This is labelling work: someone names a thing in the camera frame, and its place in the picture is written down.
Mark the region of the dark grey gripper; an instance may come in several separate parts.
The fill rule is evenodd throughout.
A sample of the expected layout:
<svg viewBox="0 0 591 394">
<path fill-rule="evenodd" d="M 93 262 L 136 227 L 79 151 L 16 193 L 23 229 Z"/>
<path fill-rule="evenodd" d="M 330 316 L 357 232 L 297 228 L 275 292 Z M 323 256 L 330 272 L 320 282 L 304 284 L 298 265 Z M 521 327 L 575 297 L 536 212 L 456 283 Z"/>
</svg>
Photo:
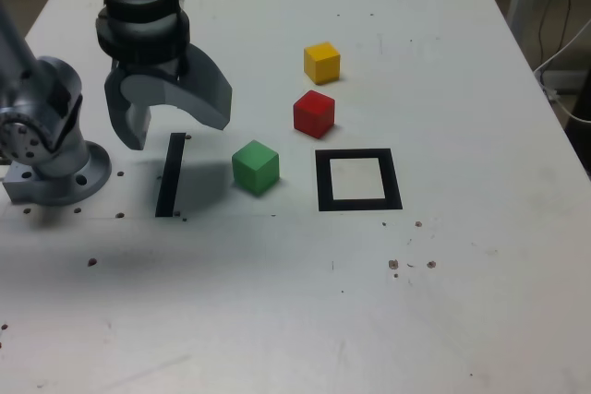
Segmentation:
<svg viewBox="0 0 591 394">
<path fill-rule="evenodd" d="M 230 122 L 232 87 L 220 68 L 192 44 L 185 57 L 182 76 L 178 59 L 152 65 L 112 60 L 104 83 L 107 108 L 114 131 L 129 149 L 144 149 L 152 106 L 174 106 L 218 130 Z"/>
</svg>

